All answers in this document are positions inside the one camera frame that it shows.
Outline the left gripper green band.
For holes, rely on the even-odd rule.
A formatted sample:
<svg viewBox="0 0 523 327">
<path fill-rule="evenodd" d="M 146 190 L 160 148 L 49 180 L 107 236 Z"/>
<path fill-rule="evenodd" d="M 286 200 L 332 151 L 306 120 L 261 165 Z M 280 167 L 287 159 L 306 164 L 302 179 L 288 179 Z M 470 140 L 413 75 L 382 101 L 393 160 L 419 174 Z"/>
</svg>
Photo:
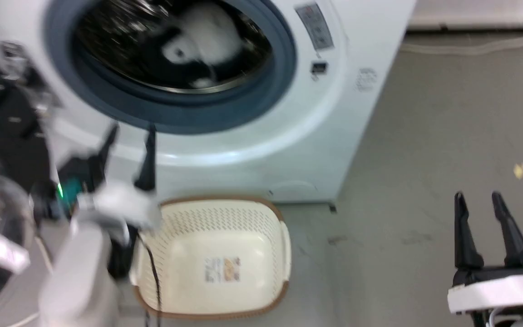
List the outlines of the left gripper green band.
<svg viewBox="0 0 523 327">
<path fill-rule="evenodd" d="M 150 124 L 145 157 L 133 183 L 107 181 L 105 170 L 119 125 L 112 123 L 95 153 L 71 157 L 58 170 L 60 208 L 71 220 L 94 215 L 135 228 L 157 228 L 161 213 L 154 198 L 156 188 L 156 127 Z"/>
</svg>

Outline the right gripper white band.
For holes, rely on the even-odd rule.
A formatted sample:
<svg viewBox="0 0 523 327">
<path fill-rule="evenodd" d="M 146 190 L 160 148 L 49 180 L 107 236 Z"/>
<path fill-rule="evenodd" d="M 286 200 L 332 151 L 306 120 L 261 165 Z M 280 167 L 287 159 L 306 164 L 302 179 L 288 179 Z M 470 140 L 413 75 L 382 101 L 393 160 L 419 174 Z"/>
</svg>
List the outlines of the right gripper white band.
<svg viewBox="0 0 523 327">
<path fill-rule="evenodd" d="M 500 223 L 506 257 L 505 267 L 484 267 L 471 233 L 469 209 L 462 191 L 454 195 L 454 265 L 458 269 L 448 290 L 452 314 L 471 314 L 523 308 L 523 234 L 502 193 L 492 192 L 492 204 Z"/>
</svg>

